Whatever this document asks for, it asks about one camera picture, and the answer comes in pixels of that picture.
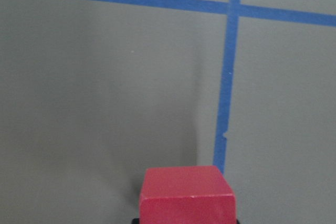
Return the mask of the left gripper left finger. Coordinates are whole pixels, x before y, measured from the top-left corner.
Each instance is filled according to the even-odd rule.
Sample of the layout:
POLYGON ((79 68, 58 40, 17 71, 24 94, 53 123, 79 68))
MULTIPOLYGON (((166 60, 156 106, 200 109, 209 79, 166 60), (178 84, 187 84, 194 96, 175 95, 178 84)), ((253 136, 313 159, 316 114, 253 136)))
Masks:
POLYGON ((132 219, 131 224, 140 224, 140 219, 139 218, 132 219))

